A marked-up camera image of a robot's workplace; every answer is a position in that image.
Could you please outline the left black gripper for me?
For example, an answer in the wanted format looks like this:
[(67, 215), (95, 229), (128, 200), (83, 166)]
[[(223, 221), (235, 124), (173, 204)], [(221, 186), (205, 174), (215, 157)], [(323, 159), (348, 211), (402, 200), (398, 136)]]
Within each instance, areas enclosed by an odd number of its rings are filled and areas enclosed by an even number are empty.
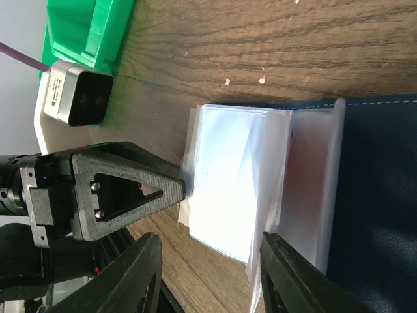
[[(95, 276), (96, 245), (84, 241), (97, 241), (186, 195), (177, 165), (131, 142), (80, 149), (71, 163), (72, 172), (61, 169), (68, 161), (59, 155), (1, 157), (1, 215), (29, 217), (28, 225), (1, 227), (1, 283)], [(71, 227), (84, 241), (70, 236)]]

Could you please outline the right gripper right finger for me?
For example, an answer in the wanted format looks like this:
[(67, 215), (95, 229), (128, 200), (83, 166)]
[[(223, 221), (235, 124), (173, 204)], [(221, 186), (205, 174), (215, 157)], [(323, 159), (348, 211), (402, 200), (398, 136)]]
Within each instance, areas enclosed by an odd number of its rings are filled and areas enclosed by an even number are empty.
[(266, 312), (373, 312), (327, 279), (277, 233), (264, 232), (260, 260)]

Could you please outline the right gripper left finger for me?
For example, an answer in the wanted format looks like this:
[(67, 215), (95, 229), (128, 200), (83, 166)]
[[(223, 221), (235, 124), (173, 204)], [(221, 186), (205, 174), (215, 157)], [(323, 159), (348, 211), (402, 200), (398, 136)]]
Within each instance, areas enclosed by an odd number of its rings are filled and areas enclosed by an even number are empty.
[[(149, 232), (48, 312), (135, 312), (154, 275), (162, 277), (162, 242)], [(150, 304), (150, 312), (156, 312), (158, 294)]]

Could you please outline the blue card holder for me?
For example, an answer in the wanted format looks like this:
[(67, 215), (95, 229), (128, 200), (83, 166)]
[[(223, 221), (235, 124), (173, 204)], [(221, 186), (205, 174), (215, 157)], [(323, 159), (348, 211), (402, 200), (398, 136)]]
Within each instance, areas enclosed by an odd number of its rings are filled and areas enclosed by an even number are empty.
[(416, 311), (416, 95), (198, 106), (181, 174), (178, 221), (245, 265), (248, 312), (265, 232), (373, 310)]

